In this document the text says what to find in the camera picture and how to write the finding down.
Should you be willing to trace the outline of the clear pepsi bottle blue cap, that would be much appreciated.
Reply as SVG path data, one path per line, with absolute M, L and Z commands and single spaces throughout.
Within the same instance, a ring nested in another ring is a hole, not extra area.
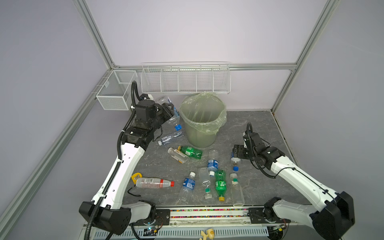
M 156 99 L 156 103 L 160 105 L 164 103 L 173 104 L 168 96 L 158 97 Z M 171 113 L 173 114 L 173 116 L 167 121 L 167 124 L 173 127 L 176 131 L 180 131 L 182 129 L 182 126 L 180 125 L 180 115 L 175 106 L 172 107 Z

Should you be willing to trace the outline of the clear bottle red cap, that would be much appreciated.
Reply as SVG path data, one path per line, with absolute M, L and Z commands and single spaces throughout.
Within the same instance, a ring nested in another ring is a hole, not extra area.
M 145 188 L 145 189 L 162 189 L 174 187 L 175 182 L 159 179 L 159 178 L 139 178 L 136 181 L 137 188 Z

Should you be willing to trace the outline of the clear bottle white green cap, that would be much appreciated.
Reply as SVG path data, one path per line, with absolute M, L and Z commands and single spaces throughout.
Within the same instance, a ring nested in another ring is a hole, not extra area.
M 238 175 L 235 173 L 230 174 L 231 178 L 231 194 L 233 199 L 234 207 L 242 207 L 245 205 L 245 199 L 243 194 L 243 189 L 238 180 Z

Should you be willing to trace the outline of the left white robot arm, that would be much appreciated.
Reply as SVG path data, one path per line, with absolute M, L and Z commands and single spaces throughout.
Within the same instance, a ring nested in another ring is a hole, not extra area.
M 174 116 L 172 103 L 157 104 L 147 94 L 139 95 L 137 82 L 131 83 L 133 112 L 117 140 L 117 158 L 104 183 L 90 202 L 82 202 L 79 213 L 87 221 L 84 239 L 91 239 L 92 228 L 107 231 L 107 239 L 121 235 L 138 221 L 153 223 L 156 205 L 138 201 L 123 207 L 127 185 L 136 165 L 149 144 L 156 140 L 156 130 Z

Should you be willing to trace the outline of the short bottle blue label blue cap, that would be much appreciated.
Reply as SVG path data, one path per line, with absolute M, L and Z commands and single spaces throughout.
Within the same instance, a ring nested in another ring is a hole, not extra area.
M 231 163 L 233 167 L 234 172 L 239 171 L 239 164 L 240 164 L 241 159 L 239 159 L 234 153 L 231 155 Z

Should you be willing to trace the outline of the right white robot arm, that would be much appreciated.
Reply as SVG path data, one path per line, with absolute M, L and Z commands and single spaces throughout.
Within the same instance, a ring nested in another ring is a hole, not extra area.
M 310 176 L 284 152 L 264 141 L 251 123 L 247 124 L 243 140 L 242 145 L 234 145 L 235 158 L 249 160 L 270 179 L 283 178 L 309 201 L 308 205 L 300 205 L 274 197 L 265 203 L 260 218 L 269 223 L 297 222 L 314 229 L 325 240 L 340 240 L 355 224 L 351 195 L 338 193 Z

